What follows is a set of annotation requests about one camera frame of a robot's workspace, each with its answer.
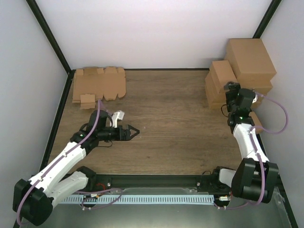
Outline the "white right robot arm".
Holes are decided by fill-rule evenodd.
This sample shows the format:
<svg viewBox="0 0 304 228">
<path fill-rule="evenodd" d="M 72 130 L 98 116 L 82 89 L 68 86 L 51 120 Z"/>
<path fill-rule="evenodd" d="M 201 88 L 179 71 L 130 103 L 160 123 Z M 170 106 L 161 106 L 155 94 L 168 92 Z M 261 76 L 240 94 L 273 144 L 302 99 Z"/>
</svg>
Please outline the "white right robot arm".
<svg viewBox="0 0 304 228">
<path fill-rule="evenodd" d="M 237 170 L 221 168 L 211 179 L 212 188 L 223 191 L 227 186 L 235 197 L 253 204 L 269 203 L 275 188 L 278 166 L 265 156 L 256 134 L 251 112 L 257 100 L 254 90 L 242 88 L 239 83 L 227 82 L 224 86 L 228 126 L 238 143 L 242 161 Z"/>
</svg>

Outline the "brown cardboard box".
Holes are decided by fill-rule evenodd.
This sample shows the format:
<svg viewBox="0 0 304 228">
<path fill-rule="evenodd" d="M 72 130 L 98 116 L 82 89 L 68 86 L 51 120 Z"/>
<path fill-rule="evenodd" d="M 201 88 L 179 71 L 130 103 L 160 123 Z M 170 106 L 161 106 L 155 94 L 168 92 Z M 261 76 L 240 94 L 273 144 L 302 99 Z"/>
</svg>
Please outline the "brown cardboard box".
<svg viewBox="0 0 304 228">
<path fill-rule="evenodd" d="M 216 92 L 218 94 L 224 93 L 224 86 L 228 82 L 237 82 L 231 65 L 227 60 L 212 61 L 209 69 L 216 88 Z"/>
</svg>

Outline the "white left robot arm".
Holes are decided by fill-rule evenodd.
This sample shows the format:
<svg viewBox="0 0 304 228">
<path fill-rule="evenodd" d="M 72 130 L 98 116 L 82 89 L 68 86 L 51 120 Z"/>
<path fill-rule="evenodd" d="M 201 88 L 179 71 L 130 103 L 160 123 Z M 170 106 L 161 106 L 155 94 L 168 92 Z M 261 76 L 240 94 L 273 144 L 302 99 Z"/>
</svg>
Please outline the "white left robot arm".
<svg viewBox="0 0 304 228">
<path fill-rule="evenodd" d="M 43 224 L 53 209 L 75 192 L 88 194 L 97 186 L 96 172 L 82 166 L 69 177 L 66 174 L 84 159 L 100 141 L 130 141 L 140 131 L 131 125 L 123 128 L 118 121 L 124 112 L 119 110 L 110 115 L 103 110 L 95 110 L 89 122 L 83 124 L 73 134 L 63 151 L 42 171 L 29 180 L 21 179 L 14 187 L 13 210 L 17 223 L 22 226 L 25 218 L 35 226 Z"/>
</svg>

